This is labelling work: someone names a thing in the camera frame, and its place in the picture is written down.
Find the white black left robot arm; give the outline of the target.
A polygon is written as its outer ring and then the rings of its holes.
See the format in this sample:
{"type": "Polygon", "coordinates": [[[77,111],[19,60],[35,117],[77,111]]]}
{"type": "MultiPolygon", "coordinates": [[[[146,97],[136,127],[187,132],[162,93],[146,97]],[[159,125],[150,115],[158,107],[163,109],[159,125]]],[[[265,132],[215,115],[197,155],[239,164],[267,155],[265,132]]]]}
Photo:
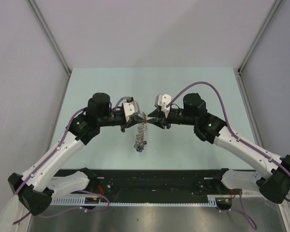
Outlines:
{"type": "Polygon", "coordinates": [[[8,183],[22,205],[37,216],[47,209],[58,193],[48,184],[74,154],[100,133],[102,127],[119,126],[121,131],[141,122],[140,107],[133,97],[122,97],[111,105],[106,93],[95,93],[87,107],[70,119],[62,138],[32,167],[22,174],[13,173],[8,183]]]}

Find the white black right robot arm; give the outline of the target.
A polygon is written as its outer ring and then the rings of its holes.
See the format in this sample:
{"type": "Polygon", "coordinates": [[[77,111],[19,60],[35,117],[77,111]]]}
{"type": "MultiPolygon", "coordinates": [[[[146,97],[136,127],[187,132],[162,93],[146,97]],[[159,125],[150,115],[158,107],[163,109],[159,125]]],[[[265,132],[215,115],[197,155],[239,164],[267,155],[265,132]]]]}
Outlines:
{"type": "Polygon", "coordinates": [[[259,192],[273,203],[283,203],[290,190],[290,155],[273,154],[230,132],[226,121],[207,111],[198,93],[184,96],[183,108],[173,109],[167,106],[170,102],[171,96],[159,94],[155,110],[148,115],[148,123],[162,129],[169,129],[172,124],[193,126],[194,134],[201,141],[231,152],[254,169],[252,172],[221,169],[213,182],[217,193],[244,189],[259,192]]]}

